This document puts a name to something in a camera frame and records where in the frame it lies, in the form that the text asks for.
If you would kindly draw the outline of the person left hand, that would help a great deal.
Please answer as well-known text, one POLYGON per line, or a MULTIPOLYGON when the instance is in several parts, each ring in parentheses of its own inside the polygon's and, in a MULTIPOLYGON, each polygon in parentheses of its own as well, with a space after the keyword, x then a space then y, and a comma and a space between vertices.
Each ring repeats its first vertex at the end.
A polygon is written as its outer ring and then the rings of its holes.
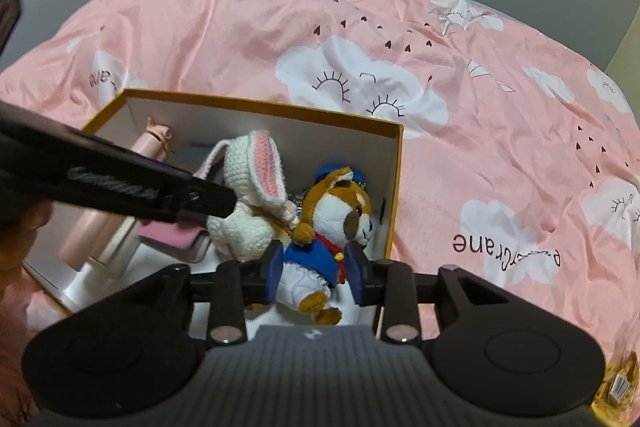
POLYGON ((37 202, 11 228, 1 231, 1 296, 20 278, 22 263, 35 244, 38 231, 50 221, 52 212, 52 202, 37 202))

